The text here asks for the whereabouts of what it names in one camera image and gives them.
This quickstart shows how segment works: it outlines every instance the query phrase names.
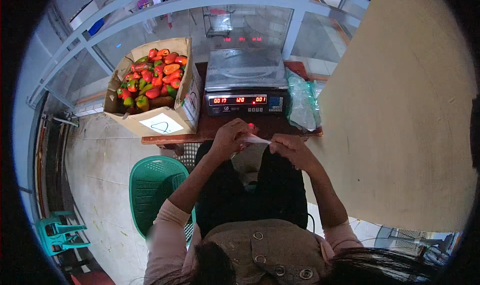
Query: black pants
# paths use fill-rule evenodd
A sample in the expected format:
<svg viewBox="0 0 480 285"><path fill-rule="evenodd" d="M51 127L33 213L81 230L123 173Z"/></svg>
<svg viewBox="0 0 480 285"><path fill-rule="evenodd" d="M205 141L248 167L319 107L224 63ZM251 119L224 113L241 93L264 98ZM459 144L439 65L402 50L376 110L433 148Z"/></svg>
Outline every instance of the black pants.
<svg viewBox="0 0 480 285"><path fill-rule="evenodd" d="M207 154L212 143L207 141L200 146L195 165ZM268 147L261 162L254 192L245 191L231 160L215 169L195 205L202 238L226 222L277 218L307 228L307 198L301 171L293 168L287 158L271 154Z"/></svg>

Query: pink sleeve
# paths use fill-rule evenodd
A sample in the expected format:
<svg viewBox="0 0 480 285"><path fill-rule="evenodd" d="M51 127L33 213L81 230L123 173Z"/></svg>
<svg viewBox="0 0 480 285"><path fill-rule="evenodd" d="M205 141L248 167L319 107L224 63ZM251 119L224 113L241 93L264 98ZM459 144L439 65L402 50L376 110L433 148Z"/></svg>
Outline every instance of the pink sleeve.
<svg viewBox="0 0 480 285"><path fill-rule="evenodd" d="M144 285L162 279L179 279L187 255L183 227L190 214L183 212L168 199L163 203L153 226L148 231L149 249Z"/></svg>
<svg viewBox="0 0 480 285"><path fill-rule="evenodd" d="M344 248L363 246L357 236L353 233L352 227L348 221L326 229L323 233L325 234L325 240L330 246L332 246L335 254L338 254Z"/></svg>

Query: woman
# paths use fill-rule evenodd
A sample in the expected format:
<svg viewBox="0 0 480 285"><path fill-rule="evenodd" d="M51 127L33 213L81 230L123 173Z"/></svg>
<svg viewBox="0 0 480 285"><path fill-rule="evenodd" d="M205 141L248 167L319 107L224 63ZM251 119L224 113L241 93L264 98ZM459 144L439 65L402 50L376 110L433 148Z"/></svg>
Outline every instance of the woman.
<svg viewBox="0 0 480 285"><path fill-rule="evenodd" d="M195 169L149 231L145 285L352 284L366 276L371 283L395 283L436 272L413 256L363 248L325 170L299 137L273 136L255 191L246 192L229 159L248 132L237 118L201 145ZM306 230L301 170L312 181L325 239ZM183 227L194 206L197 224L187 251Z"/></svg>

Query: white paper label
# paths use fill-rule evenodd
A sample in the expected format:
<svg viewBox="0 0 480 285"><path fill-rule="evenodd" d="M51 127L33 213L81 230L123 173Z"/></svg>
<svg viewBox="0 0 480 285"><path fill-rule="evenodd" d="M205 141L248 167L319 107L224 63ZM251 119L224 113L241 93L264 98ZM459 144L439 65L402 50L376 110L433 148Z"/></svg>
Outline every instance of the white paper label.
<svg viewBox="0 0 480 285"><path fill-rule="evenodd" d="M183 100L183 111L187 114L187 118L190 122L196 122L198 120L198 115L200 114L200 90L198 84L200 80L193 80L190 84L190 89L187 93L187 96Z"/></svg>
<svg viewBox="0 0 480 285"><path fill-rule="evenodd" d="M181 125L176 123L175 120L166 116L165 113L146 120L141 120L140 123L161 134L170 134L183 129Z"/></svg>

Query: digital scale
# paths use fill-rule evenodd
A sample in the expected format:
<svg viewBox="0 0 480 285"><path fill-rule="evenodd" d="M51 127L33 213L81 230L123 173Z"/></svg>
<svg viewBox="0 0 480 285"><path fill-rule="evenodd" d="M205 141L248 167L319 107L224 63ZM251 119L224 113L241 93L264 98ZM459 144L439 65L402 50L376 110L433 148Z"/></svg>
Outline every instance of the digital scale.
<svg viewBox="0 0 480 285"><path fill-rule="evenodd" d="M205 79L209 116L283 114L289 104L287 89L277 49L210 52Z"/></svg>

